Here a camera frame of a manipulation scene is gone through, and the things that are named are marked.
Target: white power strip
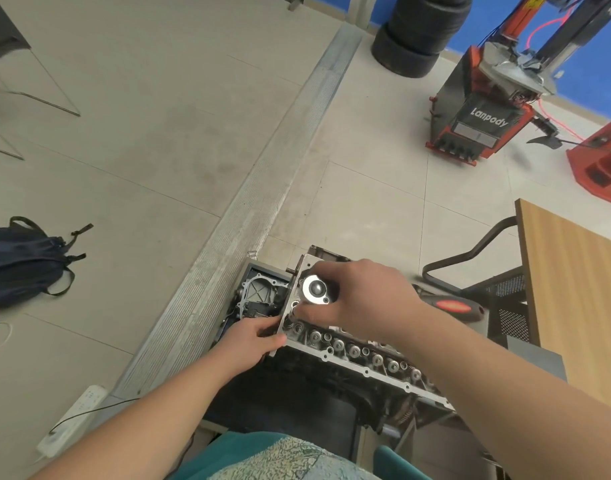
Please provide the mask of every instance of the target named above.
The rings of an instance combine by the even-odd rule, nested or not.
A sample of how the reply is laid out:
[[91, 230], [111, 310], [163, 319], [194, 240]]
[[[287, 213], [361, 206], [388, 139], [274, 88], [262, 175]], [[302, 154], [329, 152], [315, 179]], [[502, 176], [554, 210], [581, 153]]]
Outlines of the white power strip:
[[[62, 416], [55, 424], [59, 424], [64, 419], [71, 418], [77, 414], [92, 411], [108, 396], [108, 391], [101, 386], [90, 386], [76, 400], [70, 409]], [[82, 427], [82, 425], [90, 418], [90, 415], [83, 414], [65, 421], [59, 427], [55, 428], [52, 434], [48, 433], [37, 445], [37, 450], [46, 458], [52, 458], [57, 455], [68, 442], [68, 440]]]

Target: red machine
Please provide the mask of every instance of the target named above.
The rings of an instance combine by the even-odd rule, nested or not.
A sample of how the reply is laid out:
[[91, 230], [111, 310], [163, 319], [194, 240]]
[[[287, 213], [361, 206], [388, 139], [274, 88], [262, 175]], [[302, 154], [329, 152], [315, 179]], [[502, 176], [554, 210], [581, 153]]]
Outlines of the red machine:
[[[545, 2], [572, 15], [537, 52], [518, 53], [519, 35]], [[426, 146], [476, 165], [477, 159], [489, 158], [528, 123], [534, 123], [546, 136], [532, 143], [560, 147], [556, 126], [531, 103], [556, 94], [552, 72], [610, 20], [611, 0], [521, 0], [482, 46], [468, 49], [437, 95], [430, 98]]]
[[577, 183], [611, 202], [611, 122], [566, 153]]

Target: backpack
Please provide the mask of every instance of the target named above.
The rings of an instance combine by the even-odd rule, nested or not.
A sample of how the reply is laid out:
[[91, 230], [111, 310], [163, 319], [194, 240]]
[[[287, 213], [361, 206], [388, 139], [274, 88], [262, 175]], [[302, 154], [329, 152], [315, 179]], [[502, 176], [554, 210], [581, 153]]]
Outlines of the backpack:
[[[85, 254], [66, 256], [79, 234], [92, 224], [72, 233], [66, 243], [61, 237], [48, 237], [41, 227], [25, 217], [12, 217], [8, 227], [0, 227], [0, 308], [34, 298], [40, 293], [61, 296], [70, 289], [74, 273], [68, 266]], [[63, 272], [70, 275], [67, 288], [51, 293], [48, 288]]]

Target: table top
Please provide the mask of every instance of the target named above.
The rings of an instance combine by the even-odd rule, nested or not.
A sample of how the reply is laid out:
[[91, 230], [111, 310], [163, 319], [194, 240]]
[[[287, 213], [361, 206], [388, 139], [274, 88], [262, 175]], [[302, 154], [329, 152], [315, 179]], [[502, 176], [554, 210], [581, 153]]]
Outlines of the table top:
[[611, 406], [611, 240], [525, 200], [516, 209], [531, 337]]

